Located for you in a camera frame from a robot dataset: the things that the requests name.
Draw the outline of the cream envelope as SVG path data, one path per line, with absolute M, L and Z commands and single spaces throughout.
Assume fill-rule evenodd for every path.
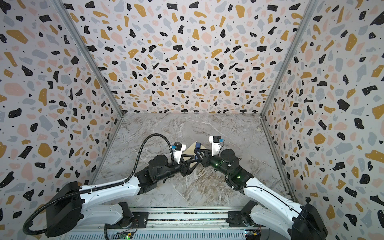
M 198 142 L 194 142 L 193 144 L 191 144 L 189 147 L 186 148 L 186 150 L 183 152 L 183 154 L 185 155 L 194 155 L 194 150 L 196 149 L 196 144 Z

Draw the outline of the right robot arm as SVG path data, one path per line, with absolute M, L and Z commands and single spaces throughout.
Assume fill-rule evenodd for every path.
M 289 200 L 265 186 L 240 166 L 240 159 L 231 149 L 214 154 L 211 150 L 196 149 L 203 167 L 212 167 L 224 174 L 227 185 L 234 191 L 254 200 L 246 211 L 244 222 L 265 226 L 290 240 L 324 240 L 328 231 L 318 210 Z

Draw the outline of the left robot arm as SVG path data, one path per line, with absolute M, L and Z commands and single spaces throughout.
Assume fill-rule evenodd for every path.
M 106 184 L 80 187 L 77 182 L 66 184 L 48 203 L 47 237 L 57 237 L 70 232 L 76 226 L 107 224 L 109 227 L 125 227 L 134 219 L 127 203 L 120 210 L 107 214 L 96 207 L 116 199 L 147 193 L 177 174 L 190 175 L 199 164 L 197 157 L 177 154 L 176 163 L 170 163 L 164 155 L 158 155 L 148 165 L 134 174 L 130 180 L 118 180 Z

